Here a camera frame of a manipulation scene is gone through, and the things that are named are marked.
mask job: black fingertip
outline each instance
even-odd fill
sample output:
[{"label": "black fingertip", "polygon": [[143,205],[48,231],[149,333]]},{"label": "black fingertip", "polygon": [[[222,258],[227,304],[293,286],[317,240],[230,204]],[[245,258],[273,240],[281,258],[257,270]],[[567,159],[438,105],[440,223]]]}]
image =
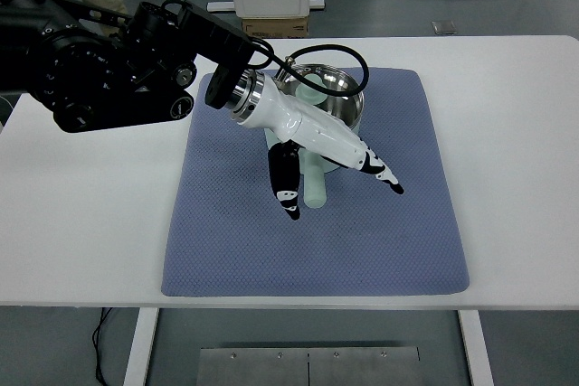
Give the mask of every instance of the black fingertip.
[{"label": "black fingertip", "polygon": [[289,214],[293,221],[299,219],[299,208],[296,208],[294,211],[286,210],[286,212]]},{"label": "black fingertip", "polygon": [[386,180],[386,182],[388,184],[390,184],[390,188],[392,190],[394,190],[395,193],[398,193],[398,194],[404,193],[404,188],[400,184],[392,184],[390,181],[387,181],[387,180]]}]

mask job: cardboard box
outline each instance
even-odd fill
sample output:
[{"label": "cardboard box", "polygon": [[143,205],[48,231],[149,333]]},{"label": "cardboard box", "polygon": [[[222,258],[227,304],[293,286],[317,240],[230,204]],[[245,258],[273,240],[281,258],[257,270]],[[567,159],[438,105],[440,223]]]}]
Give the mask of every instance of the cardboard box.
[{"label": "cardboard box", "polygon": [[258,38],[306,38],[308,17],[300,18],[245,18],[243,31]]}]

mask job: stainless steel bowl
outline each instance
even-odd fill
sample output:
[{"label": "stainless steel bowl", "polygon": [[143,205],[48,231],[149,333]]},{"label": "stainless steel bowl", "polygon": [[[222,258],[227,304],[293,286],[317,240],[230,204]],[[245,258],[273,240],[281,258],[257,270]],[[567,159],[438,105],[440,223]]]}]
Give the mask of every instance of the stainless steel bowl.
[{"label": "stainless steel bowl", "polygon": [[[317,74],[329,89],[347,90],[358,86],[356,80],[348,73],[329,65],[293,65],[291,68],[302,76]],[[282,79],[279,88],[284,94],[296,95],[296,88],[299,84],[299,81],[288,75]],[[357,130],[362,117],[362,110],[364,109],[364,94],[360,92],[353,97],[328,96],[325,101],[317,104],[316,107],[325,110],[336,118],[342,119],[348,127]]]}]

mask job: metal plate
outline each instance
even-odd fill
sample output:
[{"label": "metal plate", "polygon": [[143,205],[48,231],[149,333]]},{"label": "metal plate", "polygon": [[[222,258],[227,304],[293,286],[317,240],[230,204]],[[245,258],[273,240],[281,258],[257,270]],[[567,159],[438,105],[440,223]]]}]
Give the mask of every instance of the metal plate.
[{"label": "metal plate", "polygon": [[416,347],[202,349],[197,386],[421,385]]},{"label": "metal plate", "polygon": [[197,386],[307,386],[302,348],[201,349]]},{"label": "metal plate", "polygon": [[309,381],[311,386],[425,384],[416,347],[312,348]]},{"label": "metal plate", "polygon": [[437,35],[456,35],[458,33],[452,20],[432,22],[432,27]]}]

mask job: blue towel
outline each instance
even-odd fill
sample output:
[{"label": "blue towel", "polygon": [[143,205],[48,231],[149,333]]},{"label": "blue towel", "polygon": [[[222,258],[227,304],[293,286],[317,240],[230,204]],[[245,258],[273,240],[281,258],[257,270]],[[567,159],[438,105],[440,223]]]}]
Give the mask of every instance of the blue towel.
[{"label": "blue towel", "polygon": [[[360,69],[347,72],[360,80]],[[405,193],[339,168],[326,174],[326,205],[313,210],[300,200],[298,221],[271,191],[263,131],[207,107],[209,79],[202,78],[192,114],[163,294],[409,296],[468,287],[430,110],[414,71],[371,69],[359,132]]]}]

